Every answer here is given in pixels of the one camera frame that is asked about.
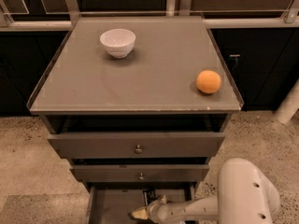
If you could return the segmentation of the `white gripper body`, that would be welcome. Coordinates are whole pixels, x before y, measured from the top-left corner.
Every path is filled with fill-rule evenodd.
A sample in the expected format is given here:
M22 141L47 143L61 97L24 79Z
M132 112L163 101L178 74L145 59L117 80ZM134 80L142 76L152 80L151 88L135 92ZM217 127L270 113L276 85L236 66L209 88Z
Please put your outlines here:
M157 224L168 224L168 204L164 201L154 201L147 208L148 218Z

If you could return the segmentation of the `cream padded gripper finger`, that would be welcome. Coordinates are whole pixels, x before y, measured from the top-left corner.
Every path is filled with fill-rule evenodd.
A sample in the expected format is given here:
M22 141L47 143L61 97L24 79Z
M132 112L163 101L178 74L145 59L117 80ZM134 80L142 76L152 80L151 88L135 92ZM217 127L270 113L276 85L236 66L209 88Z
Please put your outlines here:
M153 203L166 203L167 199L164 195L159 196Z
M131 212L131 216L135 219L148 219L147 207L143 206Z

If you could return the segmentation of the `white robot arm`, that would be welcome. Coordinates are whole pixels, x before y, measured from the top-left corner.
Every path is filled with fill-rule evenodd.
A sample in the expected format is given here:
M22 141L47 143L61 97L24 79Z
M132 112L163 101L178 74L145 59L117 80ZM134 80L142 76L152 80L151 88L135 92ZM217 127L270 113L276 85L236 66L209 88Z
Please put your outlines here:
M252 162L233 158L218 173L217 194L182 203L164 196L132 212L156 224L211 220L218 224L273 224L280 198L273 183Z

